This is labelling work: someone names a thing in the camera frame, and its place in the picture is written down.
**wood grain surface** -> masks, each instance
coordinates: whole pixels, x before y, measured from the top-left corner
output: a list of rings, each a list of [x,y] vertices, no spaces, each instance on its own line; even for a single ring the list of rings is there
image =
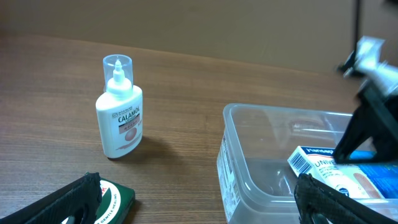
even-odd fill
[[[144,138],[108,160],[95,101],[102,59],[133,58]],[[357,80],[34,35],[0,36],[0,217],[85,172],[133,188],[126,223],[226,223],[216,171],[228,103],[352,112]]]

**clear plastic container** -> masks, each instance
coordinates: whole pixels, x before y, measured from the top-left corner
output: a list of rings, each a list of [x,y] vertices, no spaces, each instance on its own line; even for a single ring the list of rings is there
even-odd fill
[[[335,147],[351,115],[241,104],[227,105],[223,114],[217,168],[228,223],[299,224],[297,177],[287,158],[297,146]],[[358,201],[398,220],[397,199]]]

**calamine lotion bottle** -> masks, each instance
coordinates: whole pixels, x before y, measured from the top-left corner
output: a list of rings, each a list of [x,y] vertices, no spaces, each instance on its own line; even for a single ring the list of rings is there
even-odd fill
[[[142,90],[132,84],[132,60],[125,55],[105,57],[104,72],[105,92],[95,107],[104,154],[113,159],[131,152],[142,139]]]

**brown wall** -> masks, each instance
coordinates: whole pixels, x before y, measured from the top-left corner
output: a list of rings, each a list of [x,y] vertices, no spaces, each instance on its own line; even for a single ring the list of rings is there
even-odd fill
[[[351,52],[353,0],[2,0],[0,28],[331,72]],[[363,33],[398,64],[398,13],[366,0]]]

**white plastic bottle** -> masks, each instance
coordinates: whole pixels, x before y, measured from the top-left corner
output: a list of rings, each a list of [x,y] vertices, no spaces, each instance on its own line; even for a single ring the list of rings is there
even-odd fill
[[[95,103],[105,156],[118,158],[131,152],[142,139],[142,90],[124,76],[121,62]]]

